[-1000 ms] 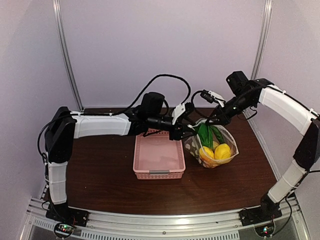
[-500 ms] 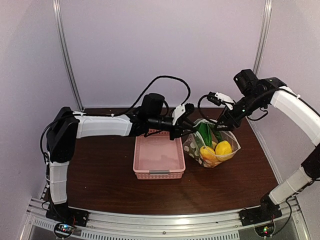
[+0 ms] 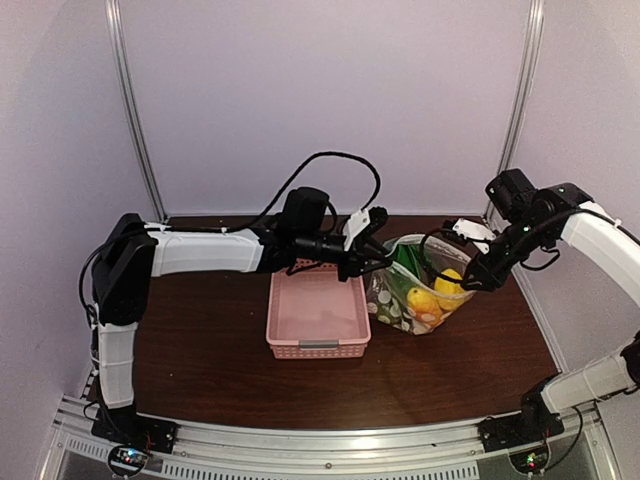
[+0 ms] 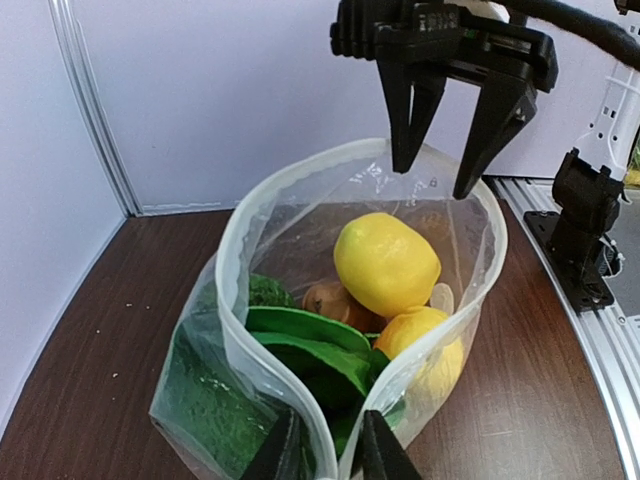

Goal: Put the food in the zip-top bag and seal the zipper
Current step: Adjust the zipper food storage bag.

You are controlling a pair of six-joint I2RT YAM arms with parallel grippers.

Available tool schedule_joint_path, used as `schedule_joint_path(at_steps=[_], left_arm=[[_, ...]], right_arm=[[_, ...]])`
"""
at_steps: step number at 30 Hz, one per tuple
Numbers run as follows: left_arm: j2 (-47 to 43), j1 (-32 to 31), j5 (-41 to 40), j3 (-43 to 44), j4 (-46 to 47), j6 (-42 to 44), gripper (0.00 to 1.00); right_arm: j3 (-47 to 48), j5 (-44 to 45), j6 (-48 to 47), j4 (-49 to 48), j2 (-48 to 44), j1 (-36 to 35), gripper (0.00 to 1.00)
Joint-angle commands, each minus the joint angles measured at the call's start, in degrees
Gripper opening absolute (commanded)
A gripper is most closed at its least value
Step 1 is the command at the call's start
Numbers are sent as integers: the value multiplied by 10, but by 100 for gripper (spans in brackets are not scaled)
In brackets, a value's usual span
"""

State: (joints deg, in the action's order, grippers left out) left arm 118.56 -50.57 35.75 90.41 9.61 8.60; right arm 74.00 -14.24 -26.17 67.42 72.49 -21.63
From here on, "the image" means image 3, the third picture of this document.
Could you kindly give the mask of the yellow lemon toy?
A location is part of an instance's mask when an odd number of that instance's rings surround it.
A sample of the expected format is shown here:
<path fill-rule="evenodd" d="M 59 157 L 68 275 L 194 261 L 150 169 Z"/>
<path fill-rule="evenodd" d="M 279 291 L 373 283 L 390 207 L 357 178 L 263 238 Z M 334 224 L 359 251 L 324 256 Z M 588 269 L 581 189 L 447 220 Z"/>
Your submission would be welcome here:
<path fill-rule="evenodd" d="M 461 275 L 454 269 L 448 268 L 442 274 L 449 279 L 461 280 Z M 442 310 L 454 311 L 465 302 L 466 291 L 455 282 L 437 277 L 433 289 L 438 293 L 437 301 Z"/>

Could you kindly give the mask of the green bok choy toy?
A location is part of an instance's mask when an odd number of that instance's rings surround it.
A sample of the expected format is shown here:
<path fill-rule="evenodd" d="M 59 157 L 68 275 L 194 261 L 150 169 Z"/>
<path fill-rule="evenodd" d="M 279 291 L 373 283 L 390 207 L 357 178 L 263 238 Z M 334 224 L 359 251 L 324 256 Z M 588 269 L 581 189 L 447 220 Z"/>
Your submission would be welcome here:
<path fill-rule="evenodd" d="M 415 244 L 397 244 L 393 252 L 393 260 L 404 267 L 416 279 L 422 281 L 423 268 L 420 262 L 419 249 Z"/>

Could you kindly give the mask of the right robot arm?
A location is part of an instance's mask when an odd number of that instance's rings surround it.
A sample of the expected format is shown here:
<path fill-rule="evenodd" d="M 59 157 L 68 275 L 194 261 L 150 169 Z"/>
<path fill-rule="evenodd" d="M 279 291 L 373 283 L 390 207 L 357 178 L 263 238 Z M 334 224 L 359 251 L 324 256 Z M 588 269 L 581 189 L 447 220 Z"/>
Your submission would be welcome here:
<path fill-rule="evenodd" d="M 579 312 L 591 307 L 605 320 L 621 312 L 618 301 L 639 304 L 639 241 L 591 195 L 573 183 L 537 188 L 520 169 L 501 172 L 485 192 L 503 227 L 493 230 L 464 219 L 454 223 L 455 236 L 479 250 L 465 267 L 464 289 L 494 291 L 532 253 L 556 254 L 562 244 L 576 268 L 555 275 L 558 297 L 566 297 L 572 307 L 584 298 Z M 632 334 L 612 351 L 532 388 L 513 419 L 513 433 L 533 441 L 573 407 L 638 389 L 639 336 Z"/>

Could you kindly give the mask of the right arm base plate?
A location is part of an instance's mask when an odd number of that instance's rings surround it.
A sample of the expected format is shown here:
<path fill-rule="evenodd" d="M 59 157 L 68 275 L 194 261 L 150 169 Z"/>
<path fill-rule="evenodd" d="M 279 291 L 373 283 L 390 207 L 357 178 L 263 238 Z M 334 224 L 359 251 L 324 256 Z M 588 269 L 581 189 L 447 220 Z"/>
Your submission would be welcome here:
<path fill-rule="evenodd" d="M 486 417 L 477 428 L 486 453 L 542 442 L 565 431 L 558 416 L 541 424 L 532 424 L 522 413 Z"/>

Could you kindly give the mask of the clear zip top bag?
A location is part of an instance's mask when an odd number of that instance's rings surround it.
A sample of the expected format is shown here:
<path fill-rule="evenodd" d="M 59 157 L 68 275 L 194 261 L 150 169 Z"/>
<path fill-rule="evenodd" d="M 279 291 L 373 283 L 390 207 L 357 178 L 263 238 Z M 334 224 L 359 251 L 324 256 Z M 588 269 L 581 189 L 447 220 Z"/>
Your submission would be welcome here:
<path fill-rule="evenodd" d="M 369 316 L 411 335 L 433 332 L 474 293 L 462 279 L 468 254 L 436 237 L 396 237 L 384 243 L 391 265 L 372 273 L 366 291 Z"/>

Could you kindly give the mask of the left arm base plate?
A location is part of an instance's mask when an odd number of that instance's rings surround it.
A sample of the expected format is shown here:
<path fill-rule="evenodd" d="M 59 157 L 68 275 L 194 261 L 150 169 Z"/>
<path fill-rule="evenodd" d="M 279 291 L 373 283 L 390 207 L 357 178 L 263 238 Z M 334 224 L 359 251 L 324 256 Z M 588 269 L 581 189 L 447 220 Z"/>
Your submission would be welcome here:
<path fill-rule="evenodd" d="M 177 428 L 175 422 L 139 415 L 135 405 L 117 409 L 100 405 L 91 433 L 137 450 L 171 454 Z"/>

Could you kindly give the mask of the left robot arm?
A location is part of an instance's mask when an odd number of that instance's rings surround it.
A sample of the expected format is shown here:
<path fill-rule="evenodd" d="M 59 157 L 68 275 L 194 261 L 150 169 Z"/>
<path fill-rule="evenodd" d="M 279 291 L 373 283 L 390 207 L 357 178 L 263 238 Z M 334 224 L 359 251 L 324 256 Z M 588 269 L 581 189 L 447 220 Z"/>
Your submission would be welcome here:
<path fill-rule="evenodd" d="M 297 262 L 333 264 L 340 281 L 390 264 L 373 235 L 388 221 L 383 207 L 363 208 L 335 233 L 322 224 L 330 199 L 325 192 L 299 187 L 287 194 L 282 211 L 266 224 L 230 229 L 188 229 L 143 221 L 137 214 L 120 218 L 90 261 L 88 315 L 97 330 L 97 366 L 101 398 L 108 410 L 106 429 L 123 444 L 144 433 L 134 404 L 133 362 L 138 324 L 144 317 L 154 277 L 231 271 L 293 272 Z"/>

